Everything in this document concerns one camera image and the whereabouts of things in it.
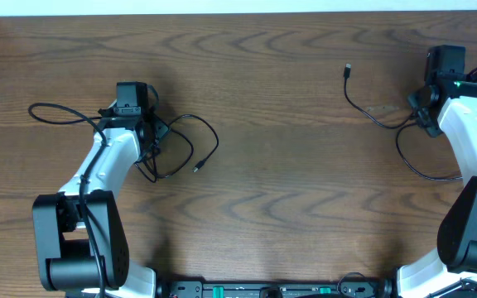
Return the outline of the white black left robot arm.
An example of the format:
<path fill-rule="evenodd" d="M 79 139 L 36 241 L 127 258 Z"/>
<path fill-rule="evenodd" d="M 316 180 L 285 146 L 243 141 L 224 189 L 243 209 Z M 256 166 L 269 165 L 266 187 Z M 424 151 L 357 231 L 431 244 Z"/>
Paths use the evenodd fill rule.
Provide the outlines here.
<path fill-rule="evenodd" d="M 130 258 L 117 207 L 119 191 L 135 163 L 166 132 L 155 114 L 156 90 L 142 82 L 119 82 L 116 99 L 90 118 L 93 146 L 58 191 L 32 205 L 41 284 L 75 297 L 155 297 L 157 274 Z"/>

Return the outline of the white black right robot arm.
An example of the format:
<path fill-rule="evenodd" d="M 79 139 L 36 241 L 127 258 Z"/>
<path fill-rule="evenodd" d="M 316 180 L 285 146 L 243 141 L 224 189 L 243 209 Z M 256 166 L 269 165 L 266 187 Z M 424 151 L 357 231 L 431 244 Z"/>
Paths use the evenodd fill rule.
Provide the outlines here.
<path fill-rule="evenodd" d="M 477 297 L 477 69 L 465 72 L 463 46 L 433 46 L 424 85 L 408 103 L 416 125 L 430 137 L 445 135 L 463 190 L 441 222 L 436 248 L 399 267 L 394 297 Z"/>

